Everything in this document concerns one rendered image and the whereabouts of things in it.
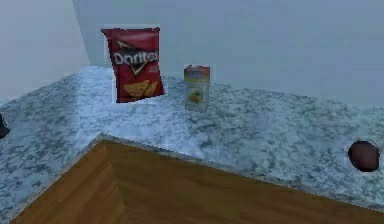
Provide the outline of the pale carton box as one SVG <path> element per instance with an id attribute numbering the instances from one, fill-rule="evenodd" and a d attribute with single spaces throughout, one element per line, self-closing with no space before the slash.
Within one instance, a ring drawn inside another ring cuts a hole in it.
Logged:
<path id="1" fill-rule="evenodd" d="M 188 65 L 184 69 L 185 108 L 205 112 L 209 102 L 210 68 Z"/>

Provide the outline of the wooden cabinet with marble worktop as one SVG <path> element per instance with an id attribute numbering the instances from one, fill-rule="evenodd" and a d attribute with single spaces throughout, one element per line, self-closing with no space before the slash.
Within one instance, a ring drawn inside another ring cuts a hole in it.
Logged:
<path id="1" fill-rule="evenodd" d="M 100 140 L 115 140 L 384 213 L 384 108 L 215 84 L 208 109 L 184 107 L 180 79 L 164 95 L 113 100 L 110 69 L 87 67 L 0 106 L 0 224 L 32 202 Z M 356 141 L 379 168 L 350 162 Z"/>

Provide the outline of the red chips bag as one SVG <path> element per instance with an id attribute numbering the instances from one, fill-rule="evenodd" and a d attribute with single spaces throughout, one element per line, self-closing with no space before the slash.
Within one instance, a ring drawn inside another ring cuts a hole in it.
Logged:
<path id="1" fill-rule="evenodd" d="M 159 66 L 160 28 L 102 29 L 116 79 L 116 102 L 165 94 Z"/>

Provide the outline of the dark brown round object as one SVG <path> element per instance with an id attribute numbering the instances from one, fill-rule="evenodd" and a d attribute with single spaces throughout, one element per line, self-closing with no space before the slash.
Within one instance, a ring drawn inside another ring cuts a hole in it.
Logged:
<path id="1" fill-rule="evenodd" d="M 374 172 L 379 168 L 379 148 L 368 141 L 356 141 L 348 149 L 351 164 L 361 172 Z"/>

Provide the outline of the black object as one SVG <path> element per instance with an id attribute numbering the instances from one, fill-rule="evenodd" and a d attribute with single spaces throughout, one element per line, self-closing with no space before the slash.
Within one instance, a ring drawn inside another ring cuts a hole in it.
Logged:
<path id="1" fill-rule="evenodd" d="M 0 139 L 5 138 L 10 132 L 3 115 L 0 113 Z"/>

